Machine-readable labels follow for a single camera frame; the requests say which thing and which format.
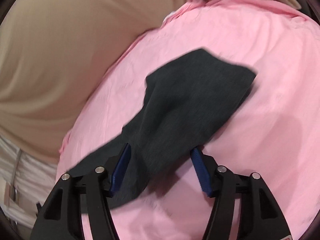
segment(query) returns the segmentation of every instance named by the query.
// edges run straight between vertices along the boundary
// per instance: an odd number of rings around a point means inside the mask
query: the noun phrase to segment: dark gray cloth
[[[69,171],[89,173],[129,143],[132,157],[120,192],[108,199],[121,206],[145,189],[159,172],[210,140],[250,92],[255,74],[223,62],[203,49],[173,60],[147,76],[143,108],[121,135]]]

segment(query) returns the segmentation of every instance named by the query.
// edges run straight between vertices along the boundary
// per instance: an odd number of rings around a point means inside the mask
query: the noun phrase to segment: blue gripper pad
[[[208,197],[212,197],[213,190],[211,187],[211,175],[207,167],[205,166],[201,155],[202,153],[198,150],[197,147],[191,150],[190,152],[191,161],[196,170],[196,174],[200,182],[201,189],[204,193],[207,194]]]
[[[111,186],[109,192],[112,196],[120,190],[130,159],[131,146],[127,143],[111,175]]]

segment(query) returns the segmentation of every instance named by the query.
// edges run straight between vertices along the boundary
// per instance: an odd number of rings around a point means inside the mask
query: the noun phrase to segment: pink cloth
[[[200,47],[257,73],[251,95],[204,153],[235,173],[259,172],[298,240],[320,209],[320,27],[276,1],[189,0],[140,37],[66,136],[57,178],[137,114],[149,73]],[[112,211],[120,239],[202,239],[213,200],[201,192],[191,161],[156,181],[155,192],[147,188]],[[87,216],[83,222],[89,240]]]

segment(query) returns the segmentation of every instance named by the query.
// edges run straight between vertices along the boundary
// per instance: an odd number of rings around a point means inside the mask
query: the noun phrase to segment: pink fabric
[[[235,173],[259,172],[298,240],[320,209],[320,27],[276,1],[189,0],[140,37],[65,138],[57,178],[121,132],[142,107],[149,73],[200,47],[257,73],[251,95],[204,153]],[[156,181],[155,192],[112,211],[120,239],[202,239],[213,200],[191,161]],[[92,239],[87,216],[83,222]]]

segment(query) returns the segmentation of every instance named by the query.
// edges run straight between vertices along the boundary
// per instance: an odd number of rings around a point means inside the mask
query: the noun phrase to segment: silver pin
[[[252,177],[253,177],[254,179],[260,179],[260,178],[261,178],[260,174],[259,174],[259,173],[256,173],[256,172],[252,173]]]
[[[67,180],[67,179],[69,179],[70,178],[70,175],[68,174],[68,173],[65,173],[65,174],[63,174],[62,176],[61,176],[61,179],[62,180]]]
[[[102,167],[102,166],[96,167],[96,169],[94,171],[96,173],[103,173],[104,172],[104,167]]]
[[[218,171],[219,172],[226,172],[227,171],[227,168],[225,166],[219,166],[218,167]]]

